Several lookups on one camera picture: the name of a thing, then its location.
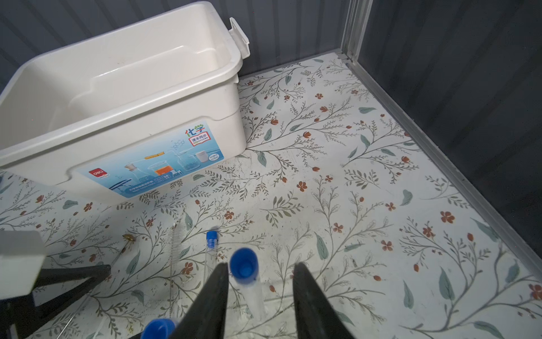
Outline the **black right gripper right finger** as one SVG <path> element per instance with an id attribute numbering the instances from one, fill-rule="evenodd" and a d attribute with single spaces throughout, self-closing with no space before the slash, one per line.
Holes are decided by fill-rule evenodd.
<path id="1" fill-rule="evenodd" d="M 294 266 L 293 296 L 298 338 L 354 338 L 304 263 Z"/>

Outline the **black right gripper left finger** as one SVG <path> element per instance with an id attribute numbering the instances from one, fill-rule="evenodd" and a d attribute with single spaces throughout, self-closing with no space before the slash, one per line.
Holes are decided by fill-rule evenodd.
<path id="1" fill-rule="evenodd" d="M 228 265 L 217 264 L 169 338 L 224 338 L 228 291 Z"/>

